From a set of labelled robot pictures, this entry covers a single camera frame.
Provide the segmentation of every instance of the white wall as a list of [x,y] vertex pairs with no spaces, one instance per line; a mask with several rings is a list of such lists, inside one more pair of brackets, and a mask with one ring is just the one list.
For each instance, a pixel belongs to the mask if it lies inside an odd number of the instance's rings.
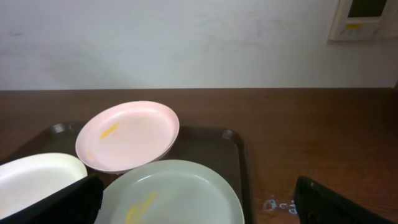
[[0,89],[377,87],[398,41],[327,42],[338,0],[1,0]]

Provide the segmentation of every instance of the wooden table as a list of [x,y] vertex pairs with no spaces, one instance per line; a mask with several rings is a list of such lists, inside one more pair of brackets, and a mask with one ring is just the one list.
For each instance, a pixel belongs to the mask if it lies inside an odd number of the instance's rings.
[[[398,113],[392,89],[3,91],[0,159],[52,124],[86,121],[135,100],[170,106],[182,125],[240,133],[249,153],[258,223],[299,223],[289,205],[300,175],[398,222]],[[264,206],[269,200],[278,207]],[[288,207],[280,208],[284,203]]]

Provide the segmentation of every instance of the label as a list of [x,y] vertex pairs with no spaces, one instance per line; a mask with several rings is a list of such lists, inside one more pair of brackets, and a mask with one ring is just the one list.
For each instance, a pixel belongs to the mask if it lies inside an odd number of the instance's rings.
[[362,24],[346,24],[346,29],[356,30],[362,28]]

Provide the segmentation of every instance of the plate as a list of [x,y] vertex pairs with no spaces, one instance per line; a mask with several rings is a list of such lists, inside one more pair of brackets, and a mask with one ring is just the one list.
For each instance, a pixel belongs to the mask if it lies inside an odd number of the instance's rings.
[[0,166],[0,219],[16,213],[87,176],[76,157],[46,153]]
[[243,224],[235,192],[215,171],[166,160],[134,169],[104,191],[96,224]]
[[163,157],[179,131],[177,115],[150,101],[123,103],[91,119],[76,140],[76,153],[87,166],[125,173]]

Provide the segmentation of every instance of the brown tray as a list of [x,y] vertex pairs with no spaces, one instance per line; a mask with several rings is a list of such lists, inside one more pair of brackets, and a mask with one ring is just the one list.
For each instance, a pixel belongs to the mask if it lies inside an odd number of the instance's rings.
[[[76,156],[75,142],[85,122],[70,121],[56,124],[39,133],[16,152],[0,161],[4,164],[25,156],[45,152],[62,152]],[[221,175],[234,189],[244,213],[245,224],[254,224],[251,180],[243,141],[231,130],[182,126],[178,138],[164,159],[182,159],[197,162]],[[120,175],[105,174],[87,167],[107,187]]]

